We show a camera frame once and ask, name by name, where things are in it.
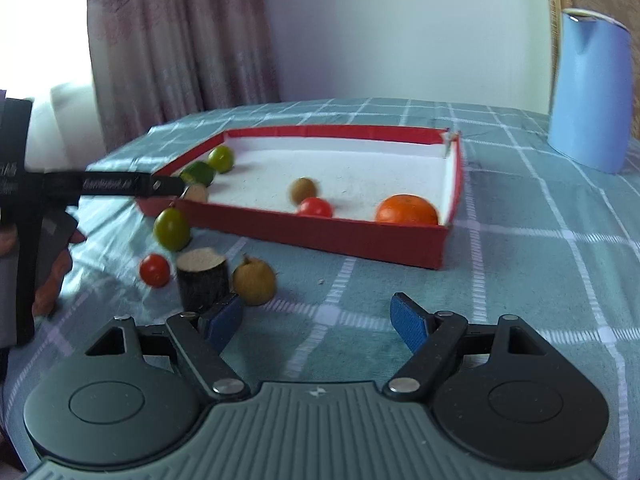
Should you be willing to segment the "orange tangerine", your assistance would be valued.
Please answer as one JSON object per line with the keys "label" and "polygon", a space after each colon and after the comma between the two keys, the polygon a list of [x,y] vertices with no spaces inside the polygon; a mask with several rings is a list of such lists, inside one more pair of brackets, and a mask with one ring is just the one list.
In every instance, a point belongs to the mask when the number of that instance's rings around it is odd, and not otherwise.
{"label": "orange tangerine", "polygon": [[437,209],[423,197],[396,194],[378,204],[374,220],[400,226],[438,226]]}

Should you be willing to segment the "dark sugarcane piece small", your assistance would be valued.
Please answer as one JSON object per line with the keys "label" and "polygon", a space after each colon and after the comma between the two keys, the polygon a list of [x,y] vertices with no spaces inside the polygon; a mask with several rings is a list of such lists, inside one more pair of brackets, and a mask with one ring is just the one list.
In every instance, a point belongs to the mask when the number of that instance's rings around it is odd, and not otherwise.
{"label": "dark sugarcane piece small", "polygon": [[193,182],[186,186],[181,195],[182,200],[190,200],[191,202],[207,203],[208,188],[204,184]]}

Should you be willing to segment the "red cherry tomato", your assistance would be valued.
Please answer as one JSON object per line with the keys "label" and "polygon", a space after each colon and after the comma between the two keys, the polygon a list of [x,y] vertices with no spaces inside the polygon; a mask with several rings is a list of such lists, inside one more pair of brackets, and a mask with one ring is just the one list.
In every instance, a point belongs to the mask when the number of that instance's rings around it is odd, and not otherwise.
{"label": "red cherry tomato", "polygon": [[296,214],[307,217],[332,218],[333,207],[323,198],[307,197],[297,206]]}
{"label": "red cherry tomato", "polygon": [[170,265],[162,255],[149,254],[140,261],[139,275],[144,284],[162,288],[170,281]]}

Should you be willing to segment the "green round fruit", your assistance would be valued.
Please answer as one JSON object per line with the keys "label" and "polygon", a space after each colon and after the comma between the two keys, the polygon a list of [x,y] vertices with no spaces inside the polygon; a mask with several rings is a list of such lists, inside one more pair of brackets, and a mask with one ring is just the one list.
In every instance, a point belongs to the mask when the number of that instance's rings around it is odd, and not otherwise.
{"label": "green round fruit", "polygon": [[228,145],[220,144],[208,154],[207,165],[218,174],[226,174],[234,166],[234,151]]}

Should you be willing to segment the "pink patterned curtain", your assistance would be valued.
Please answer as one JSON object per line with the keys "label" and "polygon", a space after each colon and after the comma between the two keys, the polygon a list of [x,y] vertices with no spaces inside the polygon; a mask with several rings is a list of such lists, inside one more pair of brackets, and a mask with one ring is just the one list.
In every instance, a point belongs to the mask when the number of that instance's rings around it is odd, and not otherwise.
{"label": "pink patterned curtain", "polygon": [[107,151],[183,116],[277,102],[264,0],[87,0]]}

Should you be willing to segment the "brown longan fruit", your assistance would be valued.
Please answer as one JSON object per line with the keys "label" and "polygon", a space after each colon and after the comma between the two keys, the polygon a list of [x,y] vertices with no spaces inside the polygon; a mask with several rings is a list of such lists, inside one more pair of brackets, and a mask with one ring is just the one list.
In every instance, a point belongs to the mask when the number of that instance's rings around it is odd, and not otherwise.
{"label": "brown longan fruit", "polygon": [[268,263],[244,255],[232,273],[232,285],[248,306],[258,307],[276,296],[277,277]]}
{"label": "brown longan fruit", "polygon": [[317,182],[311,178],[298,178],[288,187],[288,197],[294,206],[299,206],[307,198],[315,198],[318,196],[319,189]]}

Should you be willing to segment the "red shallow cardboard box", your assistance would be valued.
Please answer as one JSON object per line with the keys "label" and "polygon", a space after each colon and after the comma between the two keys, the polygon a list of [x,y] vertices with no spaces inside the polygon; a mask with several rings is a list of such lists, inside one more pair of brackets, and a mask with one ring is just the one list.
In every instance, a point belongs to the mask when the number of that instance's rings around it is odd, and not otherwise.
{"label": "red shallow cardboard box", "polygon": [[[191,226],[322,252],[423,269],[442,266],[449,226],[462,189],[460,142],[445,129],[372,125],[306,125],[226,129],[157,171],[175,176],[216,146],[234,151],[234,166],[217,176],[207,203],[140,198],[147,217],[175,205]],[[296,214],[288,187],[317,182],[332,218]],[[378,204],[396,194],[425,198],[438,226],[374,220]]]}

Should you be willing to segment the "blue electric kettle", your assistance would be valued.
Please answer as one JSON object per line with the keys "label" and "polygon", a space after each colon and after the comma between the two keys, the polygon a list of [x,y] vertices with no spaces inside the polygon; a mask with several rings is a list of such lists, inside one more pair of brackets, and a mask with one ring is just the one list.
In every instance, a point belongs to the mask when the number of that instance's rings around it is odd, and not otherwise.
{"label": "blue electric kettle", "polygon": [[549,145],[578,164],[618,174],[631,137],[633,111],[628,28],[596,11],[564,9]]}

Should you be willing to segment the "green cucumber piece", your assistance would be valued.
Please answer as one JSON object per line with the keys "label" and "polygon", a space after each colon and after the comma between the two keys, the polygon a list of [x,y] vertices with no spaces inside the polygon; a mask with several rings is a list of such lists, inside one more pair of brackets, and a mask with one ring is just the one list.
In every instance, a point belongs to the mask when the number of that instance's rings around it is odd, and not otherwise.
{"label": "green cucumber piece", "polygon": [[179,172],[179,177],[186,184],[200,184],[206,188],[212,184],[216,176],[216,170],[202,160],[194,160],[189,165],[183,167]]}

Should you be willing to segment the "dark sugarcane piece large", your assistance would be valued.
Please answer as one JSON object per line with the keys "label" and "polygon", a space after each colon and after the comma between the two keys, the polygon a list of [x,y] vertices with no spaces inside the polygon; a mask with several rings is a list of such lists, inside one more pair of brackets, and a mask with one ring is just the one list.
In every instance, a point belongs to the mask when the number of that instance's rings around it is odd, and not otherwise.
{"label": "dark sugarcane piece large", "polygon": [[227,259],[211,247],[184,252],[176,260],[176,270],[185,311],[208,310],[230,294]]}

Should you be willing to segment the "green jujube fruit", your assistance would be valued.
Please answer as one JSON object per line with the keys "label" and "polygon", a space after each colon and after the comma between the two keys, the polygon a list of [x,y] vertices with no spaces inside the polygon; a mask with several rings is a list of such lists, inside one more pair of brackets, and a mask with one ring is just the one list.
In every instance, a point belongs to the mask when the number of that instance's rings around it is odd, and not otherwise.
{"label": "green jujube fruit", "polygon": [[175,205],[164,209],[155,219],[153,234],[158,244],[171,252],[180,252],[191,241],[191,227]]}

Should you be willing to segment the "teal plaid bedsheet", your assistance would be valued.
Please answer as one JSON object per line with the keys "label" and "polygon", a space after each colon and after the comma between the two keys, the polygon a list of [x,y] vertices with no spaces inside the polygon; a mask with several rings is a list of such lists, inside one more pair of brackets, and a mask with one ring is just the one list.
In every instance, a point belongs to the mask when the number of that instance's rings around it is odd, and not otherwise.
{"label": "teal plaid bedsheet", "polygon": [[513,313],[555,344],[608,400],[597,456],[616,479],[639,474],[639,147],[620,174],[577,166],[526,110],[398,99],[262,104],[186,116],[98,161],[154,170],[208,136],[277,125],[440,127],[461,134],[464,185],[438,271],[351,259],[218,232],[196,240],[230,260],[266,260],[278,296],[248,310],[226,361],[248,382],[382,382],[409,355],[388,320],[405,292],[475,323]]}

